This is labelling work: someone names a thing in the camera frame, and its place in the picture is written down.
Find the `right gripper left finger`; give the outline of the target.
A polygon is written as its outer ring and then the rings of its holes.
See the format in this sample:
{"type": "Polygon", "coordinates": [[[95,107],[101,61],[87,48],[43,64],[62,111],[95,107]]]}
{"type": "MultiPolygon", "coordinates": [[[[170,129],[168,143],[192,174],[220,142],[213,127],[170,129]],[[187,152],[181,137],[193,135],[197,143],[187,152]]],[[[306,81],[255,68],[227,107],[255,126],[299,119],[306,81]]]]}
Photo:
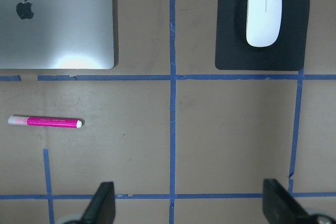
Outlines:
{"type": "Polygon", "coordinates": [[[116,216],[114,183],[103,182],[98,187],[80,223],[110,223],[116,216]]]}

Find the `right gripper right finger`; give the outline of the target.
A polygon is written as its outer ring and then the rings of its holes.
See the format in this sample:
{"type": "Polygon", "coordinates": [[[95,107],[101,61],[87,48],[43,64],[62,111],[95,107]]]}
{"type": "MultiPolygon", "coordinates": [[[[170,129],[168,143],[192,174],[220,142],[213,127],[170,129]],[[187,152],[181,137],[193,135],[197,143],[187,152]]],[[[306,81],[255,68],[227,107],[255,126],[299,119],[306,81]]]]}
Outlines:
{"type": "Polygon", "coordinates": [[[268,223],[314,223],[314,218],[276,179],[264,179],[262,186],[262,209],[268,223]]]}

